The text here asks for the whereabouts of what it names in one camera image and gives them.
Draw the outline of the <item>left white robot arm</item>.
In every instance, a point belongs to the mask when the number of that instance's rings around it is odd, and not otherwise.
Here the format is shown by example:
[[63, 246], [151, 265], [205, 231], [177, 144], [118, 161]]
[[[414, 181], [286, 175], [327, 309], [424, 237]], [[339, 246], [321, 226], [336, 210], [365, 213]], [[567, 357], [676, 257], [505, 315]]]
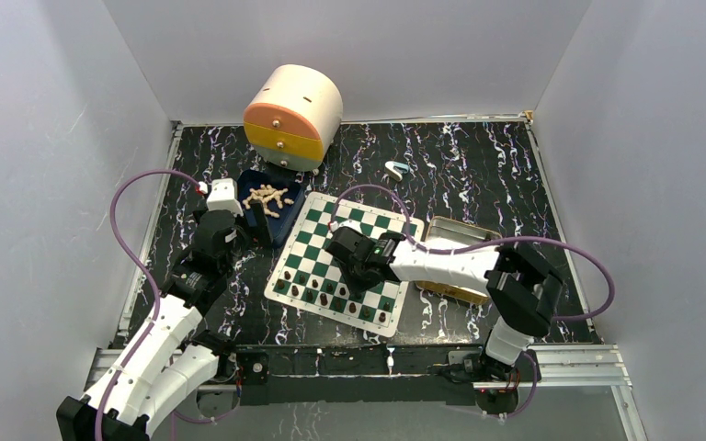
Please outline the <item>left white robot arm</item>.
[[177, 257], [158, 301], [133, 341], [56, 418], [64, 440], [148, 440], [204, 382], [233, 378], [230, 340], [197, 327], [223, 294], [252, 236], [241, 213], [200, 210], [191, 244]]

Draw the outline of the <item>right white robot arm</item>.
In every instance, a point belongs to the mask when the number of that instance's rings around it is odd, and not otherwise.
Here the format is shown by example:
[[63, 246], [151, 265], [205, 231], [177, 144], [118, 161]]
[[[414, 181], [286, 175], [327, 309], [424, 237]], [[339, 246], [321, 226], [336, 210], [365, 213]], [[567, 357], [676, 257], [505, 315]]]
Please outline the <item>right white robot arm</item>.
[[351, 293], [390, 281], [433, 282], [487, 295], [499, 317], [486, 340], [481, 367], [493, 380], [506, 379], [528, 346], [548, 334], [564, 290], [561, 273], [517, 238], [443, 250], [412, 243], [401, 233], [372, 239], [339, 226], [324, 249]]

